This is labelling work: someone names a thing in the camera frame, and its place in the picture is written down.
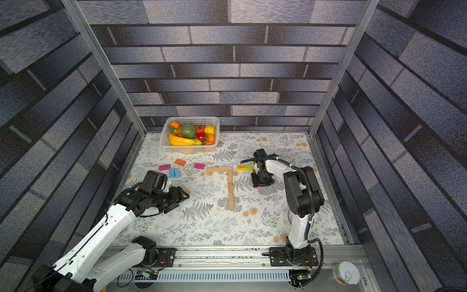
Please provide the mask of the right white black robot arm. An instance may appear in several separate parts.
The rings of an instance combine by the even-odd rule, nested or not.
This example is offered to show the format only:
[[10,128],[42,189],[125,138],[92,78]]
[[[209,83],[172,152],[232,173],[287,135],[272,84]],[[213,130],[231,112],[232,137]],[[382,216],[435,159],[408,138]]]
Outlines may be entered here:
[[251,174],[254,187],[268,187],[276,179],[282,180],[285,186],[285,197],[289,210],[293,214],[291,231],[288,234],[284,252],[268,253],[269,257],[285,258],[292,265],[299,265],[313,257],[308,238],[315,215],[325,203],[314,170],[311,167],[300,168],[280,159],[278,155],[268,155],[264,149],[258,149],[250,159],[241,164],[253,162],[255,172]]

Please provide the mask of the wood block marked 71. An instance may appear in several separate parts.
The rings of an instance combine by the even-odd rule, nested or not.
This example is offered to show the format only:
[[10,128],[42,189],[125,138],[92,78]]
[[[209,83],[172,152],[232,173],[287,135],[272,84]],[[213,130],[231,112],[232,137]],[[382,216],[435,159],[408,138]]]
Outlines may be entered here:
[[229,192],[229,197],[232,197],[234,195],[233,182],[228,182],[228,192]]

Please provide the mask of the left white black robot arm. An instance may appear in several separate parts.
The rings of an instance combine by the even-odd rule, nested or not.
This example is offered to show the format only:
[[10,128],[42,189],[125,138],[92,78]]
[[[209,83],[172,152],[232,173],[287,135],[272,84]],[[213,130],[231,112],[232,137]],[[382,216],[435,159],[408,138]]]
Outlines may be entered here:
[[156,208],[167,214],[189,199],[182,187],[171,185],[164,173],[149,171],[144,180],[122,191],[110,204],[103,218],[67,254],[51,267],[41,266],[32,276],[34,292],[99,292],[126,270],[142,265],[151,267],[167,259],[158,252],[155,241],[139,236],[123,250],[102,263],[101,255],[114,239],[145,211]]

